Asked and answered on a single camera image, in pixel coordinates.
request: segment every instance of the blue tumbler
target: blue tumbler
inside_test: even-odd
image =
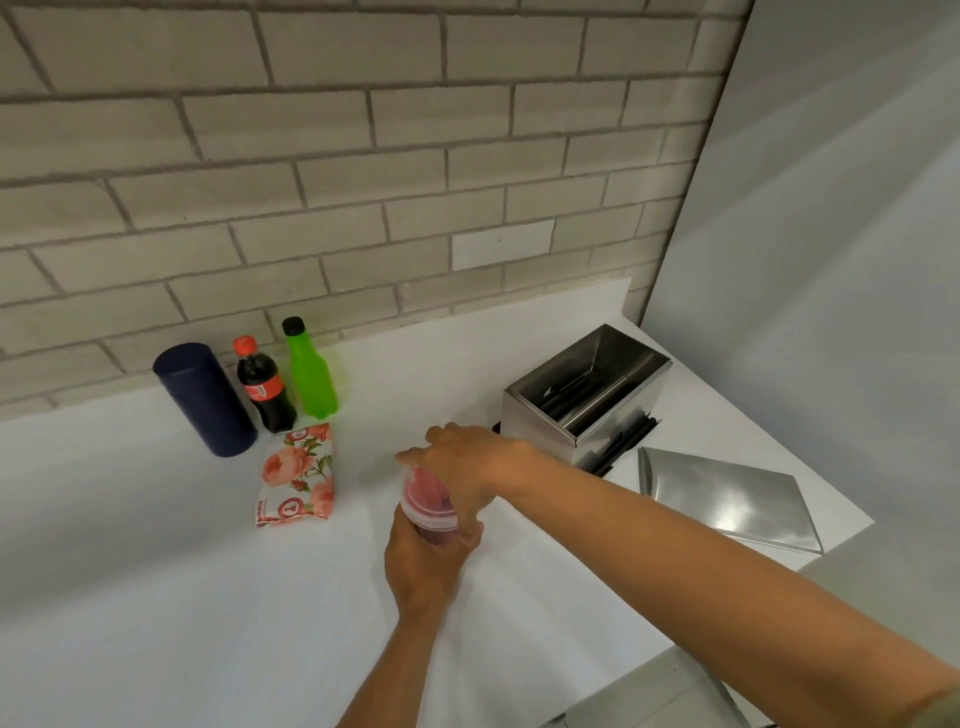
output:
[[[154,361],[154,374],[218,457],[250,448],[256,427],[206,344],[177,344]]]

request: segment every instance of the person's right arm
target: person's right arm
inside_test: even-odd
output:
[[[960,672],[738,542],[482,427],[431,427],[422,465],[462,522],[493,497],[785,728],[901,728]]]

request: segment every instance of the pink container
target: pink container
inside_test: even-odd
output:
[[[446,544],[457,533],[457,514],[442,482],[421,467],[407,468],[400,507],[431,544]]]

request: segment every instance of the bright green bottle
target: bright green bottle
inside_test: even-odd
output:
[[[333,389],[333,380],[324,358],[317,353],[307,336],[303,319],[300,316],[284,319],[283,333],[287,335],[287,345],[290,347],[290,373],[300,392],[303,409],[320,420],[329,417],[340,407],[337,393]]]

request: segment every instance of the brick wall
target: brick wall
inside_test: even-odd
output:
[[[749,0],[55,5],[0,0],[0,418],[294,313],[637,317]]]

